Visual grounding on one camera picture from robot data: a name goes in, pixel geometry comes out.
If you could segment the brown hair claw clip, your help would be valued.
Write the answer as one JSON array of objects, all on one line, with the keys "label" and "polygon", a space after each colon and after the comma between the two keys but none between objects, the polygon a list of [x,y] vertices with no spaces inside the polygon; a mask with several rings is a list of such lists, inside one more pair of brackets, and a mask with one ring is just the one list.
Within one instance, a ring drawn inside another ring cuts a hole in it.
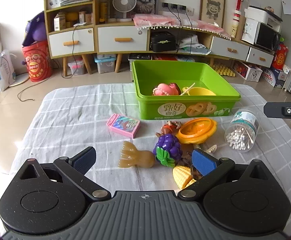
[{"label": "brown hair claw clip", "polygon": [[203,175],[193,165],[192,152],[183,154],[177,164],[190,168],[191,176],[194,180],[199,180],[203,177]]}]

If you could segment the yellow green toy corn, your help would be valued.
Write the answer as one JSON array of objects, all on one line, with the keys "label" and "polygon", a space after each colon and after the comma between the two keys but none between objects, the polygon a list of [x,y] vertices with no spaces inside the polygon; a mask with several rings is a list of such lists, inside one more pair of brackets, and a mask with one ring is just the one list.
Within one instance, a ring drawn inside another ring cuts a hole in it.
[{"label": "yellow green toy corn", "polygon": [[191,174],[191,169],[177,165],[173,168],[173,178],[179,189],[185,189],[196,182]]}]

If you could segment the orange plastic lid toy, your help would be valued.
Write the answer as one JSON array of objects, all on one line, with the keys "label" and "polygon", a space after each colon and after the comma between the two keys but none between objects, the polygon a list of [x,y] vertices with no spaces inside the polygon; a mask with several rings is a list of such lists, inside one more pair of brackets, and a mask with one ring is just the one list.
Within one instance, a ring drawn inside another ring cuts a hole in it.
[{"label": "orange plastic lid toy", "polygon": [[210,118],[197,118],[183,124],[177,138],[182,144],[202,144],[217,130],[217,122]]}]

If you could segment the purple toy grapes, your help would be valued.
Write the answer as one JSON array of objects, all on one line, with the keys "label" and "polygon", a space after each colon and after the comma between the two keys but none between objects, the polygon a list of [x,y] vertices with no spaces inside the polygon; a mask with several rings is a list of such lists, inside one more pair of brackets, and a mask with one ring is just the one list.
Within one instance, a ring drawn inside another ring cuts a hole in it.
[{"label": "purple toy grapes", "polygon": [[174,168],[181,160],[183,152],[178,138],[168,133],[158,137],[153,154],[161,165]]}]

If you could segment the clear cotton swab jar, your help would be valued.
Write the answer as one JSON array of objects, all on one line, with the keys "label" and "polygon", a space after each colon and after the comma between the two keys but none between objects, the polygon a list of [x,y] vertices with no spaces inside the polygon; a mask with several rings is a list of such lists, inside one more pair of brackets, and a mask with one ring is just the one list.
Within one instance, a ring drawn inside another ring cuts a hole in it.
[{"label": "clear cotton swab jar", "polygon": [[225,131],[228,146],[241,153],[248,152],[254,146],[259,130],[259,116],[248,108],[236,111]]}]

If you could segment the amber rubber hand toy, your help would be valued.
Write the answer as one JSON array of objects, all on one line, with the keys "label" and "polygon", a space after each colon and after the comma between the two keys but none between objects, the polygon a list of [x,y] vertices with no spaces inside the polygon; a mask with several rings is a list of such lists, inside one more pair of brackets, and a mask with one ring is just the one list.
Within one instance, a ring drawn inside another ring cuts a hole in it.
[{"label": "amber rubber hand toy", "polygon": [[141,151],[128,141],[123,142],[118,166],[128,168],[138,166],[141,168],[151,168],[156,162],[155,156],[151,151]]}]

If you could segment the small brown figurine toy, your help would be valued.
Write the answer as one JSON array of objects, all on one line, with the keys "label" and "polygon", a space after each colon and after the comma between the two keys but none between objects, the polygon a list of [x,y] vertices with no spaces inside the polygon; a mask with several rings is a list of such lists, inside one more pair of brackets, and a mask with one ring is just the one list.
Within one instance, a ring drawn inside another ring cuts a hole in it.
[{"label": "small brown figurine toy", "polygon": [[167,121],[167,123],[161,127],[160,132],[156,133],[156,136],[159,138],[166,134],[176,134],[181,126],[182,123],[180,121]]}]

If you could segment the yellow plastic funnel toy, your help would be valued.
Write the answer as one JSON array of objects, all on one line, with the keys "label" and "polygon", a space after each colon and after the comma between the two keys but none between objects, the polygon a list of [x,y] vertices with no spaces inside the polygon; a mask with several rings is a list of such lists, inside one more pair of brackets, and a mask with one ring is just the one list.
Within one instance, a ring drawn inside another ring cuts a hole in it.
[{"label": "yellow plastic funnel toy", "polygon": [[189,96],[215,96],[215,93],[203,87],[196,87],[193,83],[189,87],[183,87],[181,95]]}]

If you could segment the pink toy pig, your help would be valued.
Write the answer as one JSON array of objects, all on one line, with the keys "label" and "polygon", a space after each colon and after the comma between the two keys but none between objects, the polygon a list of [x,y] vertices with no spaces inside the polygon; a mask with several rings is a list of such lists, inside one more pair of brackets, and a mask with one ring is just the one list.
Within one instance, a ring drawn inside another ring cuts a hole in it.
[{"label": "pink toy pig", "polygon": [[154,96],[177,96],[181,95],[181,90],[176,83],[160,83],[152,91]]}]

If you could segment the black white microwave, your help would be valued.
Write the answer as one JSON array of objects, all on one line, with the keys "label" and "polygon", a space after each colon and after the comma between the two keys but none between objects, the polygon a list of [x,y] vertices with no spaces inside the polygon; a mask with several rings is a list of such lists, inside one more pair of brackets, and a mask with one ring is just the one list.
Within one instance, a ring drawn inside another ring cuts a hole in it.
[{"label": "black white microwave", "polygon": [[281,34],[270,26],[246,18],[241,40],[256,47],[276,51],[281,39]]}]

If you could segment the clear storage bin blue lid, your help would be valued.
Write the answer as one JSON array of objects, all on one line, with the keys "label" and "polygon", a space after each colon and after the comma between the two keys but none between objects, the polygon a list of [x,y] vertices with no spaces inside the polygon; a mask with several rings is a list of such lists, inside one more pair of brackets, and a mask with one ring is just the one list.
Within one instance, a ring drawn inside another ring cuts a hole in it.
[{"label": "clear storage bin blue lid", "polygon": [[94,56],[94,61],[97,64],[98,73],[109,73],[115,71],[116,54],[98,54]]}]

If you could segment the black case on shelf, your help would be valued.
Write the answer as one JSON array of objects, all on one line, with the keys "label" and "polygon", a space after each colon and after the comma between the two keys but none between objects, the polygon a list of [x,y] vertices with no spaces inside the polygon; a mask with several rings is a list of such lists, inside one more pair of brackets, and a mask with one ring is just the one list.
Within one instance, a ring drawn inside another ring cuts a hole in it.
[{"label": "black case on shelf", "polygon": [[176,38],[168,31],[157,31],[150,35],[150,49],[156,53],[176,50]]}]

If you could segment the wooden white tv cabinet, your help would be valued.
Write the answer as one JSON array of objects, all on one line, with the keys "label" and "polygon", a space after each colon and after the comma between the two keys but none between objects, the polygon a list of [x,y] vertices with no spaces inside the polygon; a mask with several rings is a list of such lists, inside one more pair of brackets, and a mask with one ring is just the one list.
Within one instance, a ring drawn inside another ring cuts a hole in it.
[{"label": "wooden white tv cabinet", "polygon": [[[88,55],[116,54],[115,72],[119,72],[124,54],[154,54],[150,49],[150,35],[157,31],[194,35],[191,44],[198,41],[208,49],[206,55],[211,60],[233,59],[253,63],[262,67],[270,67],[274,53],[257,48],[249,43],[232,38],[227,40],[215,34],[195,31],[187,28],[138,29],[133,19],[129,22],[100,23],[99,0],[74,3],[51,8],[49,0],[45,3],[45,26],[50,58],[62,59],[63,76],[68,75],[68,62],[76,56],[82,57],[88,73],[91,73]],[[54,29],[54,21],[69,12],[88,11],[92,15],[90,23],[74,25],[70,28]]]}]

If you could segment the purple plush toy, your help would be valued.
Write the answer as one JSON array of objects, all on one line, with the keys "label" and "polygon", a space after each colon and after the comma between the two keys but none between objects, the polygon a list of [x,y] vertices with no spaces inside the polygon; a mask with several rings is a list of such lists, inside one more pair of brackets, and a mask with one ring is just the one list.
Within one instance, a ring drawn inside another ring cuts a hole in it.
[{"label": "purple plush toy", "polygon": [[32,20],[28,21],[26,34],[22,46],[30,46],[35,42],[41,42],[47,39],[45,14],[44,11],[37,14]]}]

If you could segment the white desk fan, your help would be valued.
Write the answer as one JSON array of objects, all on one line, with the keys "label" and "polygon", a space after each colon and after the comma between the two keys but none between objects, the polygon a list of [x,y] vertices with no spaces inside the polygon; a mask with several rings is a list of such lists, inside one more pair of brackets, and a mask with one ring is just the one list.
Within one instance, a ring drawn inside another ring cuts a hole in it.
[{"label": "white desk fan", "polygon": [[122,18],[118,18],[118,22],[129,22],[131,18],[127,18],[127,13],[133,11],[137,4],[137,0],[112,0],[114,9],[122,13]]}]

